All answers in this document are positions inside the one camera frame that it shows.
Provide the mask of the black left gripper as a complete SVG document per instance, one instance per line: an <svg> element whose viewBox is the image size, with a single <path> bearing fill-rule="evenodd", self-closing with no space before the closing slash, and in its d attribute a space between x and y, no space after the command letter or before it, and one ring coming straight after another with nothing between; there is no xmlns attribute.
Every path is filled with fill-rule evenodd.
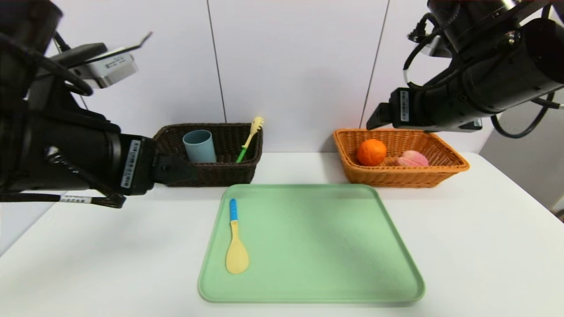
<svg viewBox="0 0 564 317"><path fill-rule="evenodd" d="M41 134L48 157L41 173L48 189L94 189L101 184L120 195L139 196L154 183L199 179L185 146L123 134L105 117L47 117Z"/></svg>

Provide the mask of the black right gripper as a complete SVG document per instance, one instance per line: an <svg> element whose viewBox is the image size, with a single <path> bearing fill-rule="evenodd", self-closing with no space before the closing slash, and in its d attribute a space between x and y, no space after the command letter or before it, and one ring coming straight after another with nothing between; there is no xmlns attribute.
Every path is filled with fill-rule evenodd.
<svg viewBox="0 0 564 317"><path fill-rule="evenodd" d="M449 103L456 104L459 94L465 92L465 74L459 74L440 88L417 92L412 88L397 88L389 103L379 103L366 122L373 130L391 124L398 129L426 132L457 132L458 125L443 125L432 118L437 111L448 111Z"/></svg>

